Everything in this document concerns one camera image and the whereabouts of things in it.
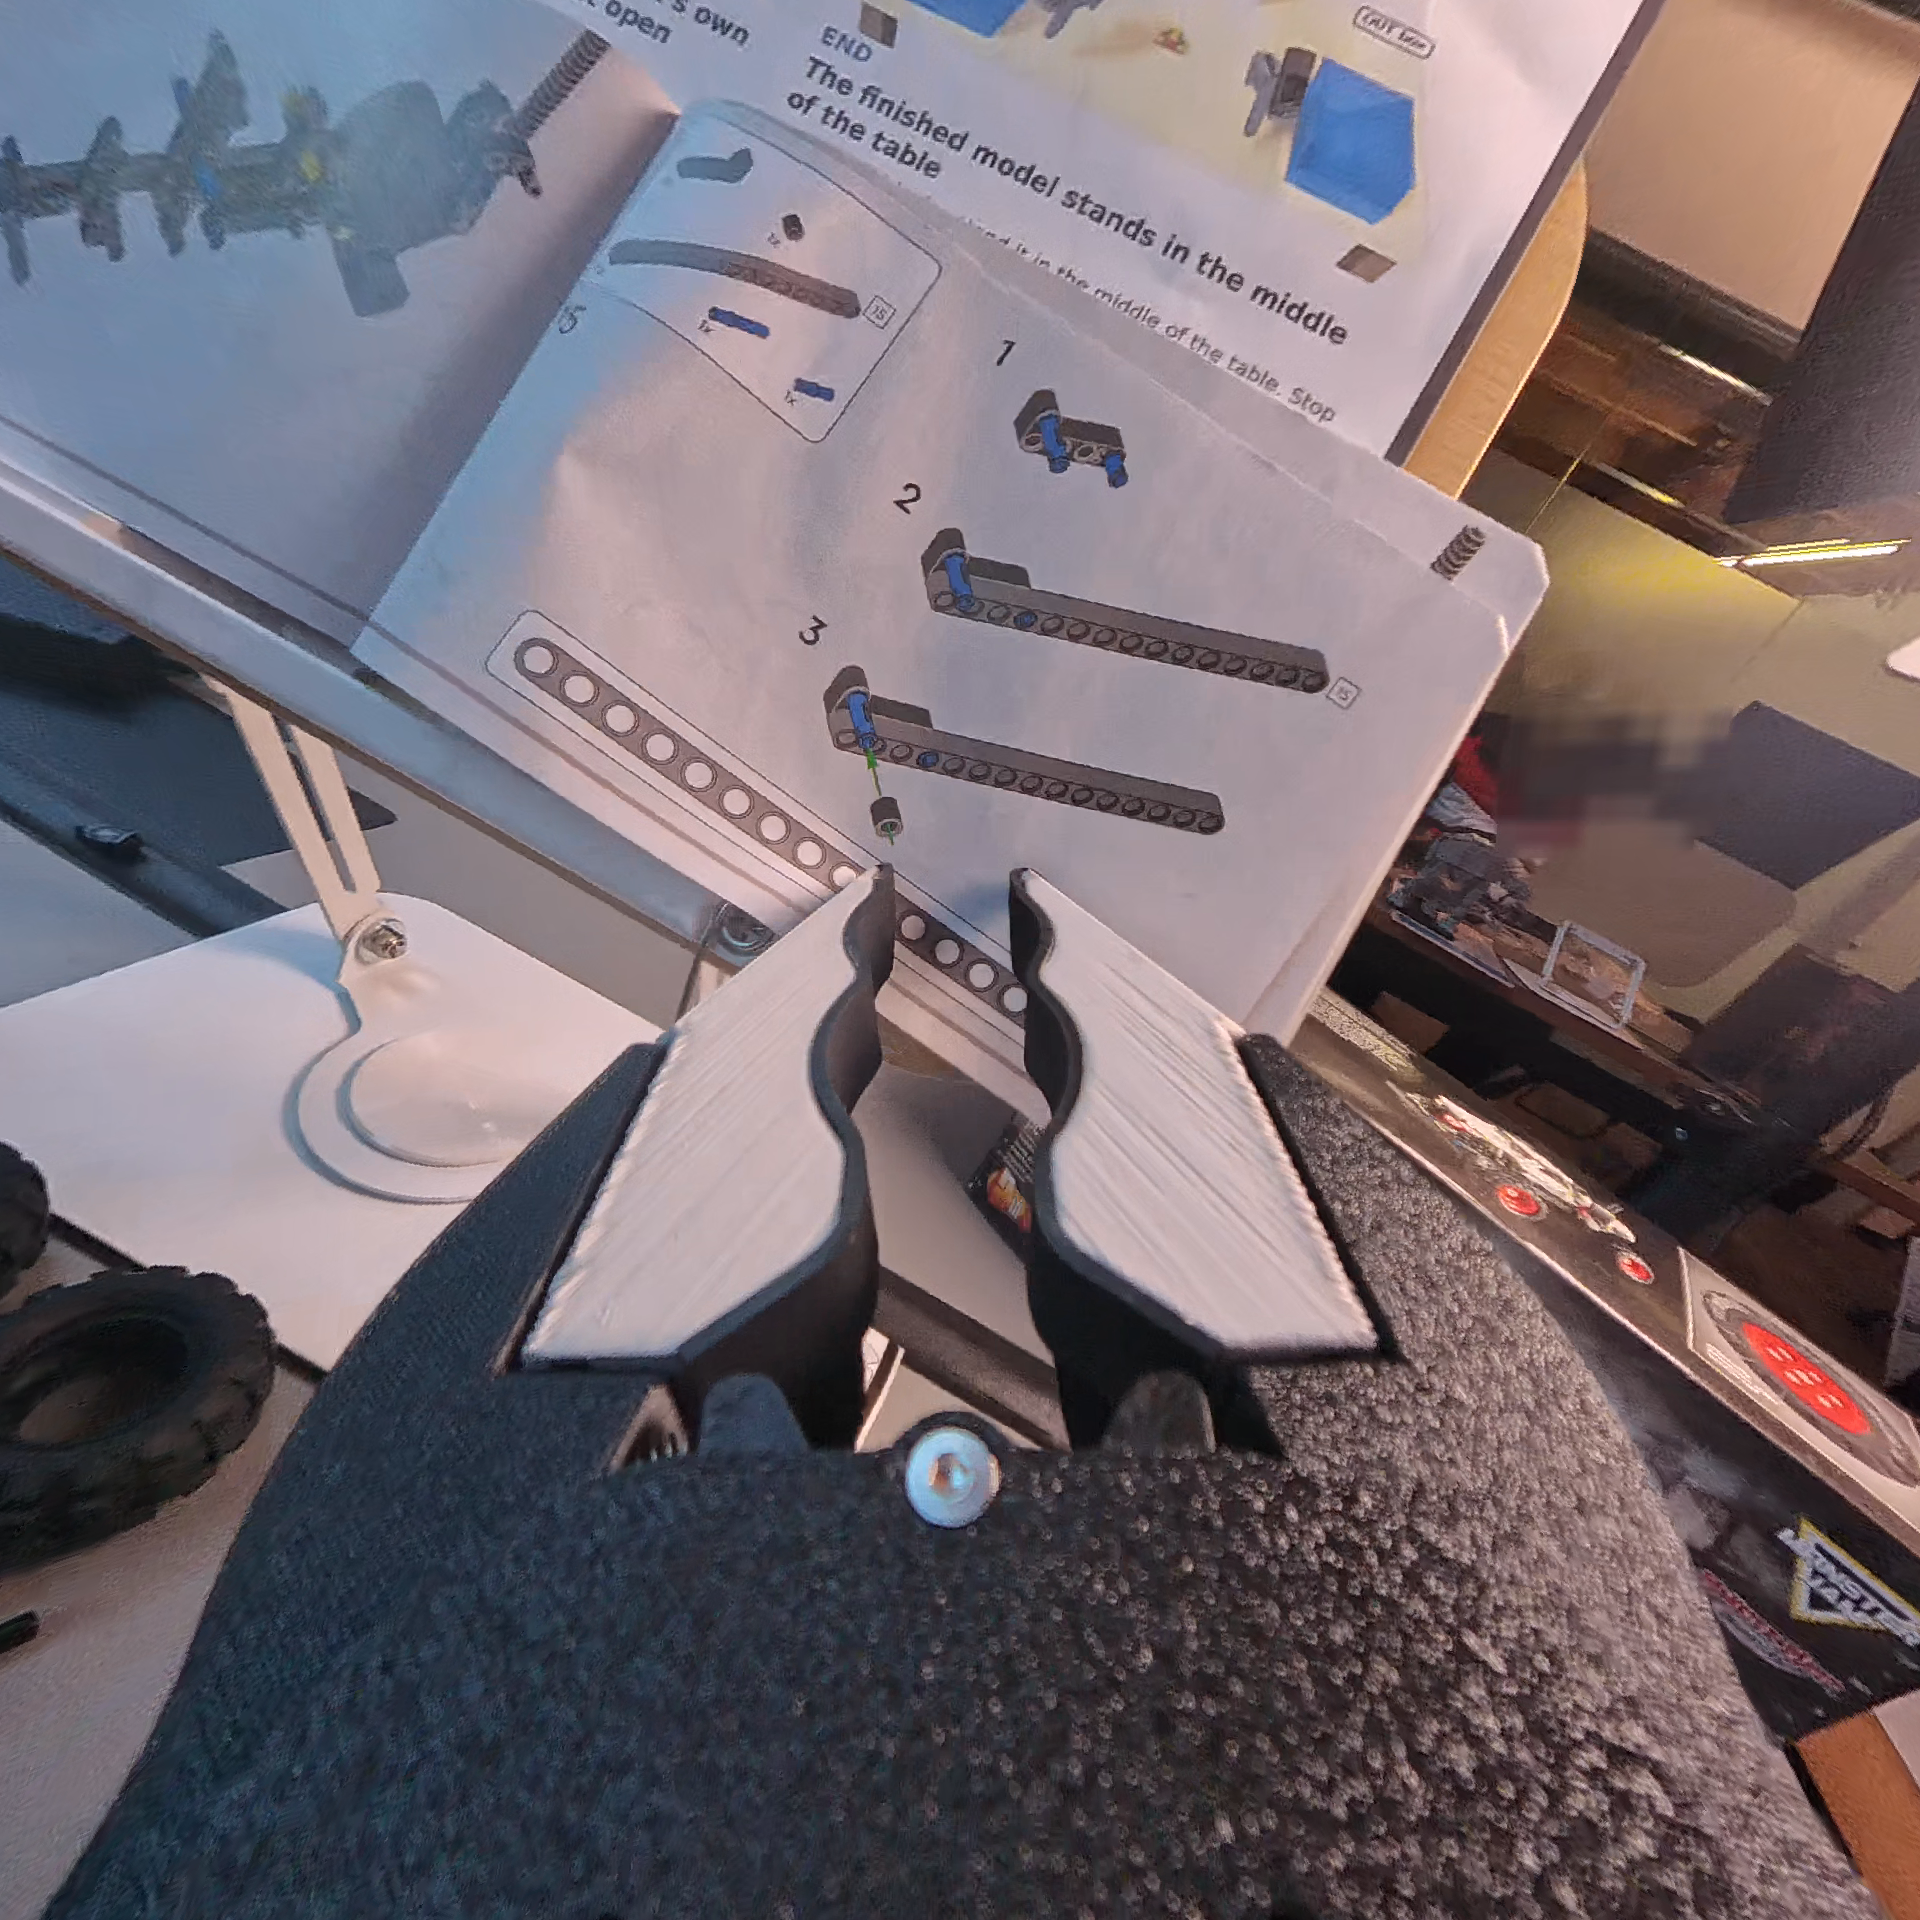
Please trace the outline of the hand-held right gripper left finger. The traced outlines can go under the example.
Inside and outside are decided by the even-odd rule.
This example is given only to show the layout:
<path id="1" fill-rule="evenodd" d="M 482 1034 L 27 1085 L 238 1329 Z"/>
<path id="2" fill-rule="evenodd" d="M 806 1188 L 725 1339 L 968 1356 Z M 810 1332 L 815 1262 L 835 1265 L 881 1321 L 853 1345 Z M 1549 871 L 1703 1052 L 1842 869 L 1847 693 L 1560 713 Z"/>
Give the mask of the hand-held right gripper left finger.
<path id="1" fill-rule="evenodd" d="M 862 871 L 667 1034 L 520 1350 L 642 1370 L 686 1409 L 773 1378 L 856 1419 L 879 1235 L 853 1107 L 881 1068 L 896 877 Z"/>

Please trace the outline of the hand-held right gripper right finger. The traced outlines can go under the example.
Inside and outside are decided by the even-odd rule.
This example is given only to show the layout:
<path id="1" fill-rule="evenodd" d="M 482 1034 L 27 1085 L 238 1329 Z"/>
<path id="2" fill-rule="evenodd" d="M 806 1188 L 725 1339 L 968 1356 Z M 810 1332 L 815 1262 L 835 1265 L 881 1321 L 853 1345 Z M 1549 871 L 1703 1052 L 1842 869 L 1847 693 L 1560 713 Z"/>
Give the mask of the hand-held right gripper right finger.
<path id="1" fill-rule="evenodd" d="M 1234 1019 L 1013 874 L 1024 1068 L 1047 1101 L 1027 1298 L 1070 1419 L 1247 1419 L 1247 1372 L 1390 1353 Z"/>

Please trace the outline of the building instruction booklet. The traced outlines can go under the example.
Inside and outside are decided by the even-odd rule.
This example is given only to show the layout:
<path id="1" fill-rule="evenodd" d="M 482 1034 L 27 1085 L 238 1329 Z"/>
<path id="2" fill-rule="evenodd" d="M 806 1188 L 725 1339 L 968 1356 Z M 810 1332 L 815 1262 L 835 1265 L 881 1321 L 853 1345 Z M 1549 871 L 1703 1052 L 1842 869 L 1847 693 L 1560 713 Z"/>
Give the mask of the building instruction booklet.
<path id="1" fill-rule="evenodd" d="M 558 4 L 5 4 L 5 445 L 1008 1069 L 1008 869 L 1297 1025 L 1545 589 Z"/>

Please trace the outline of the white printed task sheet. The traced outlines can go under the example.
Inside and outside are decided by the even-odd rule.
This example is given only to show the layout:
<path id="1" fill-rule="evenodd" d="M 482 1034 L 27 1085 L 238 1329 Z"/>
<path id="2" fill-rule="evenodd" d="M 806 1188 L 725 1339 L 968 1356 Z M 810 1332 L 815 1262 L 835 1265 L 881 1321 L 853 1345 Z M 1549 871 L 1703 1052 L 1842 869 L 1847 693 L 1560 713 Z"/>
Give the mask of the white printed task sheet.
<path id="1" fill-rule="evenodd" d="M 1650 3 L 558 4 L 1403 462 Z"/>

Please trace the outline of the small clear acrylic holder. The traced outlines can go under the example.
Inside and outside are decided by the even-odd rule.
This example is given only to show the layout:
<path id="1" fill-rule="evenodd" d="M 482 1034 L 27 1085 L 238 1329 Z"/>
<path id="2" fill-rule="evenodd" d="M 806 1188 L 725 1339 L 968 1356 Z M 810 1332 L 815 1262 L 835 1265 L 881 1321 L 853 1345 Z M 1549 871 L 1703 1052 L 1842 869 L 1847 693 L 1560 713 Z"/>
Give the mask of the small clear acrylic holder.
<path id="1" fill-rule="evenodd" d="M 1647 962 L 1592 929 L 1562 921 L 1542 971 L 1545 997 L 1621 1034 L 1638 1007 Z"/>

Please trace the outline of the cluttered background workbench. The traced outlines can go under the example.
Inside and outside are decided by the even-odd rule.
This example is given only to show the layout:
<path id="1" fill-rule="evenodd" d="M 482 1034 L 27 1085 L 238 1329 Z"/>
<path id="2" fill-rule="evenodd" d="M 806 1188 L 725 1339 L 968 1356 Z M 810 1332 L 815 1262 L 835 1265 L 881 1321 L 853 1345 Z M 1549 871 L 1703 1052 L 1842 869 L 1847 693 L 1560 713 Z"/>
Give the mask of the cluttered background workbench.
<path id="1" fill-rule="evenodd" d="M 1915 901 L 1915 825 L 1790 890 L 1581 798 L 1569 747 L 1613 729 L 1689 739 L 1489 710 L 1471 734 L 1471 801 L 1491 823 L 1457 812 L 1410 837 L 1331 990 L 1437 1025 L 1431 1063 L 1482 1098 L 1555 1085 L 1623 1119 L 1655 1143 L 1627 1182 L 1643 1210 L 1707 1225 L 1798 1177 L 1858 1116 L 1881 1123 L 1915 1071 L 1915 956 L 1865 953 Z M 1643 958 L 1626 1030 L 1542 990 L 1562 921 Z"/>

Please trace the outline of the toy truck box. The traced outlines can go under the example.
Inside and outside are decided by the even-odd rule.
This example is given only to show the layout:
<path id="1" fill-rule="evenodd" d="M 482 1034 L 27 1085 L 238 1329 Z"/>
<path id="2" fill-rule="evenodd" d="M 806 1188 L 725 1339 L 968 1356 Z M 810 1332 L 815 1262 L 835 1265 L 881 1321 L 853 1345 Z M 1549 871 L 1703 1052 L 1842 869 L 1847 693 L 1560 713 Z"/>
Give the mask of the toy truck box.
<path id="1" fill-rule="evenodd" d="M 1913 1418 L 1339 999 L 1297 1052 L 1518 1257 L 1786 1740 L 1918 1685 Z"/>

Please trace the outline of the white book stand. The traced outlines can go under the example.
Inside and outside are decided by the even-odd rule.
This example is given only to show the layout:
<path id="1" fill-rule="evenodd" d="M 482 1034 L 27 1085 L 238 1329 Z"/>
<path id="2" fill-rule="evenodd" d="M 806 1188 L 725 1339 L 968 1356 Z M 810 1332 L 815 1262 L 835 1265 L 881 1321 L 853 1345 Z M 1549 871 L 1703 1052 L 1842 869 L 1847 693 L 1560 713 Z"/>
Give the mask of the white book stand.
<path id="1" fill-rule="evenodd" d="M 398 709 L 278 612 L 253 612 L 240 589 L 181 555 L 85 511 L 35 475 L 5 469 L 5 591 L 39 589 L 55 635 L 88 645 L 82 614 L 149 642 L 160 666 L 186 667 L 184 697 L 242 754 L 238 793 L 302 789 L 296 734 L 318 756 L 349 747 L 382 773 L 417 814 L 441 818 L 432 883 L 481 874 L 470 894 L 490 923 L 445 902 L 387 894 L 382 918 L 414 941 L 376 978 L 447 988 L 506 1025 L 457 1022 L 461 1063 L 482 1044 L 527 1041 L 535 1118 L 558 1116 L 617 1052 L 657 1041 L 632 1006 L 634 958 L 650 929 L 665 945 L 686 921 L 705 929 L 725 908 L 641 852 L 613 901 L 561 860 L 551 829 L 522 849 L 473 812 L 506 804 L 506 775 L 481 749 Z M 62 1235 L 95 1237 L 110 1257 L 211 1266 L 258 1293 L 296 1350 L 322 1361 L 421 1255 L 464 1195 L 414 1198 L 351 1186 L 312 1154 L 299 1126 L 310 1065 L 353 1044 L 346 961 L 322 909 L 285 908 L 224 866 L 167 838 L 158 814 L 109 801 L 105 775 L 85 775 L 72 749 L 50 759 L 5 747 L 5 829 L 89 874 L 96 890 L 134 899 L 177 947 L 123 967 L 89 967 L 45 991 L 5 988 L 5 1139 L 53 1179 Z"/>

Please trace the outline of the black toy tyre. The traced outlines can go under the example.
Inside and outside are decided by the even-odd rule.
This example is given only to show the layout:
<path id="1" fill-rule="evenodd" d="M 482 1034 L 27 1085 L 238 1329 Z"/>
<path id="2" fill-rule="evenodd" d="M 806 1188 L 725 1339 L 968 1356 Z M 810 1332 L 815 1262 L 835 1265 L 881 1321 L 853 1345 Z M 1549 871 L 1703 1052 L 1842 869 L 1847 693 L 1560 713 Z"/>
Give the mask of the black toy tyre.
<path id="1" fill-rule="evenodd" d="M 278 1375 L 263 1305 L 181 1266 L 48 1286 L 3 1318 L 3 1567 L 46 1563 L 193 1495 Z"/>
<path id="2" fill-rule="evenodd" d="M 0 1145 L 0 1188 L 0 1290 L 8 1298 L 45 1257 L 53 1212 L 41 1171 L 9 1143 Z"/>

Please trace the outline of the dark blue panel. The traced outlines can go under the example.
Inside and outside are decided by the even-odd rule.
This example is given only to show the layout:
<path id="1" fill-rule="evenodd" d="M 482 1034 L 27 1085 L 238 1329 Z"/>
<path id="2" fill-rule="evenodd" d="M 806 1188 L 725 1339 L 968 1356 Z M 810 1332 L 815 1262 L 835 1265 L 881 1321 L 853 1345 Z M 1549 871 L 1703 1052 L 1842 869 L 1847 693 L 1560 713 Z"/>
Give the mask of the dark blue panel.
<path id="1" fill-rule="evenodd" d="M 1918 778 L 1837 734 L 1752 701 L 1662 742 L 1613 729 L 1569 747 L 1581 798 L 1802 890 L 1915 825 Z"/>

